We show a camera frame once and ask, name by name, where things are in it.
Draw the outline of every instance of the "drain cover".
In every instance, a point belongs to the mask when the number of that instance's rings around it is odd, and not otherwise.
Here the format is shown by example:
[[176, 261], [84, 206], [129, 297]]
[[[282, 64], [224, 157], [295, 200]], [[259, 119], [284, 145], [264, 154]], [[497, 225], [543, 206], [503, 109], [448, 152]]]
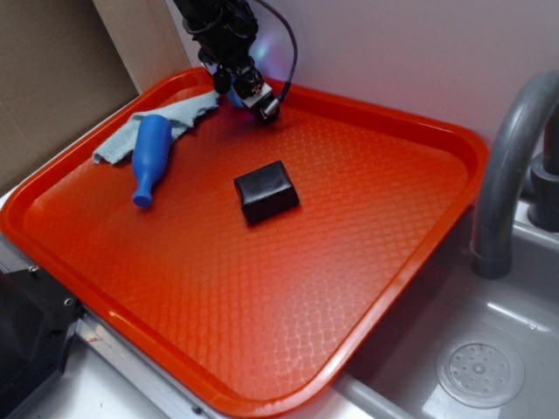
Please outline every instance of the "drain cover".
[[520, 355], [504, 340], [468, 334], [448, 342], [437, 358], [440, 385], [453, 399], [488, 409], [513, 400], [524, 383]]

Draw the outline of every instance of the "sink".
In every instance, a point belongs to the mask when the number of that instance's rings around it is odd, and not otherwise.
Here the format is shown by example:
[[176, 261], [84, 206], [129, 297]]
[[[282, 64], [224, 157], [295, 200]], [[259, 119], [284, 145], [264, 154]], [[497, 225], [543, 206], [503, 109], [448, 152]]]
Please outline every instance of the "sink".
[[375, 417], [557, 418], [559, 236], [515, 223], [513, 269], [488, 280], [470, 269], [472, 221], [470, 211], [346, 368], [371, 406], [394, 406]]

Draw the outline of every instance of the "blue bottle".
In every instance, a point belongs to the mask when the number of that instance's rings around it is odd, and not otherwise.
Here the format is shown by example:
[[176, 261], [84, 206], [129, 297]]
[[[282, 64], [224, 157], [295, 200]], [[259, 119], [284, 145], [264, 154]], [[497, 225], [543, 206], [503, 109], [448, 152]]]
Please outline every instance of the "blue bottle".
[[138, 189], [132, 200], [139, 207], [151, 205], [151, 189], [161, 179], [171, 145], [171, 124], [161, 115], [148, 115], [140, 122], [138, 139], [132, 154], [132, 170]]

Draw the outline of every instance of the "gray cloth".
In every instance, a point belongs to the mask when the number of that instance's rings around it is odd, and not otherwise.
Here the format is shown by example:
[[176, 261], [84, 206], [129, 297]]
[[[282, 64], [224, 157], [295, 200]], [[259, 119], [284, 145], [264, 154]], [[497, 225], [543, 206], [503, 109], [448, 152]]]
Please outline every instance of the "gray cloth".
[[171, 137], [175, 141], [194, 126], [196, 117], [217, 108], [218, 97], [219, 95], [216, 92], [209, 92], [191, 99], [180, 100], [152, 111], [133, 114], [126, 124], [97, 147], [93, 152], [93, 161], [100, 163], [105, 160], [115, 164], [127, 155], [130, 155], [134, 151], [140, 121], [145, 116], [151, 114], [161, 115], [169, 120], [171, 123]]

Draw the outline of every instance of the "faucet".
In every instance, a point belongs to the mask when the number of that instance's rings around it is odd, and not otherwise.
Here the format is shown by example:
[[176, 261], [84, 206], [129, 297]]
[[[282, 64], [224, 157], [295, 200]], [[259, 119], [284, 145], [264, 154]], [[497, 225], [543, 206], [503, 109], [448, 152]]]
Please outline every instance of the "faucet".
[[[543, 152], [532, 159], [543, 135]], [[559, 231], [559, 70], [534, 76], [508, 109], [487, 163], [473, 219], [472, 269], [482, 278], [501, 278], [512, 268], [512, 230], [523, 181], [536, 193], [528, 219]]]

